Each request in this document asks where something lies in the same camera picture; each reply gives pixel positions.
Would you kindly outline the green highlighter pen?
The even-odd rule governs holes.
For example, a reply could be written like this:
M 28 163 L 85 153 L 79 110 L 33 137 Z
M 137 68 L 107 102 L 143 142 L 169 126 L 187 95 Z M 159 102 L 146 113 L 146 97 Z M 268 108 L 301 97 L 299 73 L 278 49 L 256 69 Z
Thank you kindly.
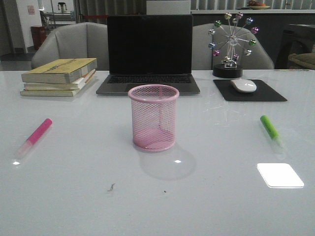
M 262 115 L 260 117 L 260 122 L 262 123 L 272 142 L 274 142 L 279 148 L 284 148 L 281 137 L 269 117 L 267 115 Z

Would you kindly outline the pink highlighter pen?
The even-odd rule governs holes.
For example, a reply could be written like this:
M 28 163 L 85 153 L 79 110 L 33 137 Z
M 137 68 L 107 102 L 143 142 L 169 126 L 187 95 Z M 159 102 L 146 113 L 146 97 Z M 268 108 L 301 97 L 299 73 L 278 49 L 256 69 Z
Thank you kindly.
M 33 133 L 24 141 L 24 143 L 19 147 L 16 152 L 16 159 L 22 159 L 27 155 L 32 146 L 42 137 L 42 135 L 50 128 L 52 125 L 52 120 L 46 118 L 43 123 L 33 131 Z

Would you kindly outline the pink mesh pen holder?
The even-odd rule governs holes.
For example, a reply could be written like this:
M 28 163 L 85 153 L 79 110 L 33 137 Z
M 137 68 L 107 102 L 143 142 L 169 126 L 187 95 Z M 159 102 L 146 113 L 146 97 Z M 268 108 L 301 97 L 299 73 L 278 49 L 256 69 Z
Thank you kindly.
M 145 151 L 163 151 L 175 144 L 176 101 L 179 91 L 150 84 L 128 91 L 131 99 L 133 143 Z

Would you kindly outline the grey open laptop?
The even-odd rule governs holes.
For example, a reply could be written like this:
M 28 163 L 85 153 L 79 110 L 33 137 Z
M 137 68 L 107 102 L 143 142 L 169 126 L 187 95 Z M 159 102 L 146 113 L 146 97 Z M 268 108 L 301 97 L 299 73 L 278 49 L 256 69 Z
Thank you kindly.
M 125 96 L 133 87 L 159 84 L 199 94 L 191 74 L 192 27 L 192 15 L 108 17 L 109 75 L 96 93 Z

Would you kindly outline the middle cream book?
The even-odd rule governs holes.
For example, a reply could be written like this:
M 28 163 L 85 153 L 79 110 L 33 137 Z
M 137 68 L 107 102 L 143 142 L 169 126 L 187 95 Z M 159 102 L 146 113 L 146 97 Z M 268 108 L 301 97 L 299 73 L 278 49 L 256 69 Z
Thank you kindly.
M 96 70 L 91 70 L 88 74 L 77 79 L 69 84 L 56 84 L 56 83 L 25 83 L 25 90 L 80 90 L 86 83 L 88 83 L 94 76 Z

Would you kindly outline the cream book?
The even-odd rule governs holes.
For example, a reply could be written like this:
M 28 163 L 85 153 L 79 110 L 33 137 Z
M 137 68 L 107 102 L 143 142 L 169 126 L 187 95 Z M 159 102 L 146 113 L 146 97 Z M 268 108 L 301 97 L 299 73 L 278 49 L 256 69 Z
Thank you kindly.
M 73 97 L 80 90 L 25 90 L 23 88 L 20 91 L 20 94 L 22 96 L 70 96 L 70 97 Z
M 25 83 L 25 90 L 80 90 L 86 83 L 88 83 L 94 76 L 96 70 L 91 70 L 88 74 L 77 79 L 69 84 L 56 84 L 56 83 Z

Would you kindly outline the white computer mouse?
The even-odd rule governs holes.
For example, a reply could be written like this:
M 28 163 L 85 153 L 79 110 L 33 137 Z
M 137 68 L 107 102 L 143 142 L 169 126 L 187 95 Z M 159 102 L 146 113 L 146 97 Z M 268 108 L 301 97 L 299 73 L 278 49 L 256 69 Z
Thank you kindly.
M 239 78 L 231 80 L 230 83 L 238 92 L 241 93 L 251 93 L 255 92 L 257 89 L 256 84 L 252 80 Z

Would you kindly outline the top yellow book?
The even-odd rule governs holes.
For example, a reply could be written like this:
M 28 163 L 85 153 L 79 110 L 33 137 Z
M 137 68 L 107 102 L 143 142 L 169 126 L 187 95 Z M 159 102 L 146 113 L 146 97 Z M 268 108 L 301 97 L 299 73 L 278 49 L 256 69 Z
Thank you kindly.
M 96 58 L 57 59 L 21 75 L 25 83 L 69 84 L 97 68 Z

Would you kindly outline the ferris wheel desk ornament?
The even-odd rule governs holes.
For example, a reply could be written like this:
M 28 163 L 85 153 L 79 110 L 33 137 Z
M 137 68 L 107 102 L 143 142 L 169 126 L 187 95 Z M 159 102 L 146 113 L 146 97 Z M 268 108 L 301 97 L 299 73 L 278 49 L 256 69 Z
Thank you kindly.
M 224 40 L 219 43 L 210 42 L 208 47 L 212 50 L 212 56 L 217 57 L 221 54 L 221 49 L 226 47 L 226 54 L 221 60 L 220 64 L 213 66 L 213 75 L 221 78 L 239 78 L 243 74 L 243 69 L 238 65 L 240 58 L 236 52 L 235 47 L 241 46 L 241 42 L 246 42 L 248 46 L 252 47 L 257 44 L 255 39 L 246 40 L 243 38 L 245 33 L 239 33 L 238 23 L 243 18 L 243 12 L 232 14 L 226 12 L 224 18 L 228 22 L 229 32 L 223 30 Z

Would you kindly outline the black mouse pad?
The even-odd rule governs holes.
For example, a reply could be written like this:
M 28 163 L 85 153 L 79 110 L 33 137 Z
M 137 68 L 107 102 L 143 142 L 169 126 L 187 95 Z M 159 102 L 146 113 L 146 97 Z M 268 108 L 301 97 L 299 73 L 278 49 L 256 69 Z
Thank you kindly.
M 237 91 L 231 84 L 230 80 L 215 79 L 213 80 L 226 101 L 238 102 L 285 102 L 287 99 L 280 95 L 262 80 L 253 80 L 256 84 L 256 91 L 242 93 Z

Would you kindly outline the bottom cream book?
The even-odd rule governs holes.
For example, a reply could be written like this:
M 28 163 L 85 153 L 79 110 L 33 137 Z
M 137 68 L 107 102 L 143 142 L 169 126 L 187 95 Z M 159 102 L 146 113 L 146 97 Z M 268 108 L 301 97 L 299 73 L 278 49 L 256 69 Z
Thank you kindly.
M 20 94 L 22 96 L 70 96 L 70 97 L 73 97 L 80 90 L 25 90 L 23 88 L 20 91 Z

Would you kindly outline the red trash bin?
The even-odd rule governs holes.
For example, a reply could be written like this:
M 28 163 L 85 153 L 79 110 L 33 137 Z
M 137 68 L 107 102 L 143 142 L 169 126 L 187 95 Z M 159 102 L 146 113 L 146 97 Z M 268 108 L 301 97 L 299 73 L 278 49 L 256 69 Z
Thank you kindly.
M 31 35 L 33 40 L 33 46 L 35 50 L 38 50 L 39 47 L 43 44 L 46 39 L 46 30 L 43 26 L 32 26 Z

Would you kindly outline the fruit bowl on counter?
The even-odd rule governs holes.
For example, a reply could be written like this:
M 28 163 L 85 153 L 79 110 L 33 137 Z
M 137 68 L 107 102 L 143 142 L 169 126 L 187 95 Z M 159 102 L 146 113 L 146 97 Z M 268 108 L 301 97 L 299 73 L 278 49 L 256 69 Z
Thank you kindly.
M 248 1 L 247 6 L 253 10 L 264 10 L 264 9 L 268 9 L 270 7 L 270 6 L 266 5 L 265 3 L 262 3 L 262 2 L 259 2 L 256 0 Z

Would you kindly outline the beige cushion at right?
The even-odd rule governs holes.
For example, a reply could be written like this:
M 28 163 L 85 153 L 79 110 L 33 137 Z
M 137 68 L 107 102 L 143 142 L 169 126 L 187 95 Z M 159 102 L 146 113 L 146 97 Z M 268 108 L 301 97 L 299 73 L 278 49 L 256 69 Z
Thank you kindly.
M 290 54 L 288 56 L 289 67 L 303 68 L 303 69 L 315 69 L 315 54 L 304 53 L 304 54 Z

